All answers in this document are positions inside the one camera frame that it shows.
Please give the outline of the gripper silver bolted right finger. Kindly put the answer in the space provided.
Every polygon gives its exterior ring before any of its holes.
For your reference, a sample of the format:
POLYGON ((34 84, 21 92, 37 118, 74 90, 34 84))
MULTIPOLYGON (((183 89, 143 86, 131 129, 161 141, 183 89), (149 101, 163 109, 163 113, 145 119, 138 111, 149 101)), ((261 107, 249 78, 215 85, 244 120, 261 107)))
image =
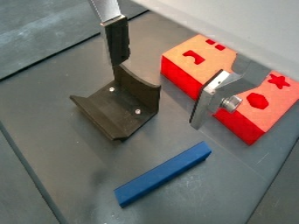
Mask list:
POLYGON ((238 94, 257 88, 272 72, 268 66, 242 54, 237 56, 231 70, 230 73, 221 69, 201 89, 190 118, 190 124, 197 130, 219 109, 230 113, 237 110, 242 103, 238 94))

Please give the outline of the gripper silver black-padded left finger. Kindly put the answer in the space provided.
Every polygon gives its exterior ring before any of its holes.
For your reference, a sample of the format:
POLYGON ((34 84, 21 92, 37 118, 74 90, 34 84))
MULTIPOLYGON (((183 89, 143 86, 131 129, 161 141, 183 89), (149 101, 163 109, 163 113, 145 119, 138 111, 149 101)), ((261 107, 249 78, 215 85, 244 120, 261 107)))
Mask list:
POLYGON ((101 33, 107 40, 111 65, 121 65, 130 58, 127 17, 122 14, 118 0, 89 0, 101 24, 101 33))

